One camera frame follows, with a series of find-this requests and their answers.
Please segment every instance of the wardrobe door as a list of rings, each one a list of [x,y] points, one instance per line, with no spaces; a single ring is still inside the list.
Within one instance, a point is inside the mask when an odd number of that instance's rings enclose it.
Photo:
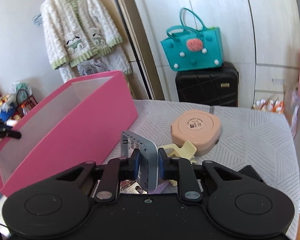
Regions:
[[[255,83],[255,41],[248,0],[190,0],[207,27],[221,31],[224,61],[239,72],[239,106],[251,107]]]
[[[169,65],[160,41],[167,38],[166,30],[180,25],[179,11],[190,8],[189,0],[135,0],[157,67]],[[194,18],[187,15],[186,24],[193,27]]]
[[[298,68],[257,66],[256,90],[285,92],[295,87],[298,77]]]
[[[299,67],[300,20],[296,0],[250,0],[257,64]]]

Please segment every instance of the label sticker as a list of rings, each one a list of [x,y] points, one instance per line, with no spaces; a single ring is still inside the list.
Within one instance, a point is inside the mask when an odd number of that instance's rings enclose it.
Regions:
[[[131,139],[128,138],[128,156],[129,157],[133,153],[134,149],[140,149],[140,145],[135,143],[134,141],[131,141]]]
[[[204,127],[204,121],[200,118],[191,118],[187,122],[187,128],[190,130],[200,130]]]
[[[201,51],[203,49],[203,41],[198,38],[187,40],[186,45],[189,51]]]
[[[221,83],[220,84],[222,88],[229,88],[230,84],[229,83]]]

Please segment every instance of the compact case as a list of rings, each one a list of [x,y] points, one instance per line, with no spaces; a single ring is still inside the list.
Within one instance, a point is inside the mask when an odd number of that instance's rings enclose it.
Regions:
[[[190,110],[184,112],[171,125],[173,143],[181,147],[189,140],[196,148],[195,156],[207,154],[220,137],[220,119],[207,112]]]

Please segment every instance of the handbag handle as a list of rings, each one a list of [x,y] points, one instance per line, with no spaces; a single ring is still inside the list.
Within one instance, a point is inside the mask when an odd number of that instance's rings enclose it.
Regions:
[[[16,95],[16,99],[17,99],[18,105],[21,104],[21,103],[19,103],[19,100],[18,100],[18,95],[19,95],[20,92],[26,92],[27,99],[29,98],[29,94],[28,94],[27,90],[25,90],[25,89],[20,89],[20,90],[18,91],[17,95]]]
[[[198,36],[202,37],[203,34],[200,33],[198,30],[194,29],[194,28],[191,28],[191,27],[188,27],[188,26],[184,26],[184,25],[175,25],[175,26],[172,26],[170,28],[167,29],[167,35],[169,38],[173,39],[174,41],[180,41],[178,38],[172,36],[169,32],[173,31],[173,30],[179,30],[179,29],[183,29],[183,30],[187,30],[187,31],[191,31],[191,32],[194,32],[195,34],[197,34]]]
[[[185,26],[185,24],[184,24],[183,21],[182,21],[182,12],[183,12],[183,10],[187,10],[187,11],[190,12],[194,17],[196,17],[196,18],[198,19],[198,21],[202,24],[202,29],[203,29],[203,30],[206,30],[206,29],[207,29],[207,27],[204,25],[204,23],[203,23],[203,21],[201,20],[201,18],[200,18],[194,11],[192,11],[192,10],[190,10],[190,9],[188,9],[188,8],[185,8],[185,7],[181,8],[180,13],[179,13],[179,18],[180,18],[180,22],[181,22],[181,25],[182,25],[182,26]]]

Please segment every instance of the black suitcase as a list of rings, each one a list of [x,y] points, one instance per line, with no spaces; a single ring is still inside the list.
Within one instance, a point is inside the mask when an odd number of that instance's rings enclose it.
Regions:
[[[176,86],[180,102],[238,106],[239,73],[229,62],[219,68],[180,71]]]

